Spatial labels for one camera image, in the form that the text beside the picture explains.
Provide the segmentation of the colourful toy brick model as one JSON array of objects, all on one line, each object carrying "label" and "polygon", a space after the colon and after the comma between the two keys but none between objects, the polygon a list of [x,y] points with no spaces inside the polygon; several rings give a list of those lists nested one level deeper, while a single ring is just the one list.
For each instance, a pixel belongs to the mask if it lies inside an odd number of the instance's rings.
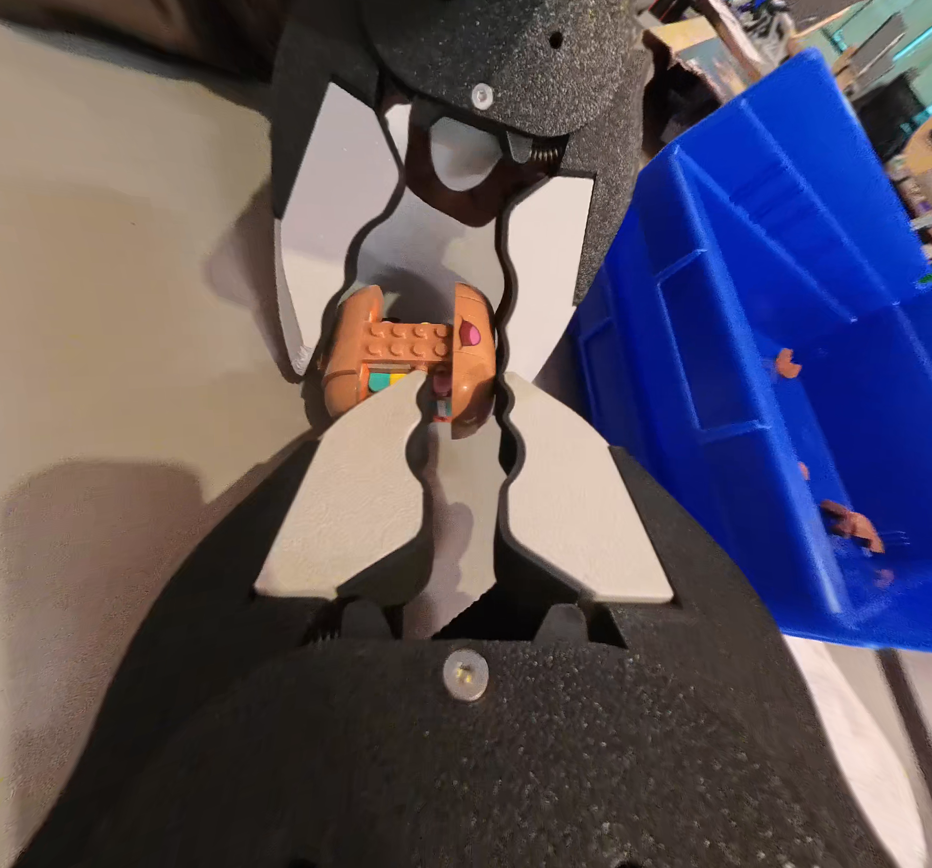
[{"label": "colourful toy brick model", "polygon": [[497,347],[491,307],[482,292],[458,283],[447,322],[393,321],[383,315],[376,285],[339,307],[321,381],[323,400],[337,419],[414,372],[425,373],[434,419],[454,439],[472,436],[492,413]]}]

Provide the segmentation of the blue plastic bin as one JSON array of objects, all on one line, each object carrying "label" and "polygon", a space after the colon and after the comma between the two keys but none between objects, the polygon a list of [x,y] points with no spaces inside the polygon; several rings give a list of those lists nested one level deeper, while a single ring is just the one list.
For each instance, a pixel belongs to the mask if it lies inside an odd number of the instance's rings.
[{"label": "blue plastic bin", "polygon": [[[930,303],[920,241],[810,49],[641,170],[568,333],[594,427],[780,629],[928,652]],[[784,347],[795,380],[774,373]],[[833,535],[822,500],[866,516],[885,553]]]}]

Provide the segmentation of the person's left hand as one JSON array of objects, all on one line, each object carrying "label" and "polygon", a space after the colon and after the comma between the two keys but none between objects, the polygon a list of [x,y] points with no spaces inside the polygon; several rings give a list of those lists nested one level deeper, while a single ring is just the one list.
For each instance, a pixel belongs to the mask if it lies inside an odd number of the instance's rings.
[{"label": "person's left hand", "polygon": [[415,129],[404,157],[406,188],[429,207],[474,228],[495,221],[520,192],[540,178],[537,171],[501,158],[481,182],[454,190],[441,181],[431,153],[429,133]]}]

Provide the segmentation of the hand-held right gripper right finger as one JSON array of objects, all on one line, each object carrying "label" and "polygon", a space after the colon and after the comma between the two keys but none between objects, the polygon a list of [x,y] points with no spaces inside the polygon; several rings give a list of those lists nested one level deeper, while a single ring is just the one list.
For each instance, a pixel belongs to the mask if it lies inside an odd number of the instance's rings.
[{"label": "hand-held right gripper right finger", "polygon": [[671,603],[673,589],[609,444],[520,375],[505,373],[504,384],[518,454],[503,488],[505,541],[594,602]]}]

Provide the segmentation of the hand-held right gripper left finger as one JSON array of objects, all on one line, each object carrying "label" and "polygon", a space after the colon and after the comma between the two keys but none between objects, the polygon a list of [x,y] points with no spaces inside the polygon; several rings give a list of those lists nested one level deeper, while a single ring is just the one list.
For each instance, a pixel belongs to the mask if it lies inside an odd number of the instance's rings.
[{"label": "hand-held right gripper left finger", "polygon": [[411,601],[430,578],[430,515],[408,444],[425,375],[340,416],[314,455],[254,583],[259,595]]}]

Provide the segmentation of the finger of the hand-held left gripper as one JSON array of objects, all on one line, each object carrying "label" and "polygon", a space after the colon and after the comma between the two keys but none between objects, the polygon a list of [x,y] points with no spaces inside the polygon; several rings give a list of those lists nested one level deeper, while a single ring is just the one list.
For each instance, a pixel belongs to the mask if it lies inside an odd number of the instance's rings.
[{"label": "finger of the hand-held left gripper", "polygon": [[285,206],[275,210],[278,317],[298,379],[329,329],[328,307],[352,280],[348,261],[402,186],[405,146],[405,100],[391,96],[381,114],[339,85],[327,86]]},{"label": "finger of the hand-held left gripper", "polygon": [[511,195],[499,214],[500,375],[533,382],[569,324],[594,185],[580,176],[539,180]]}]

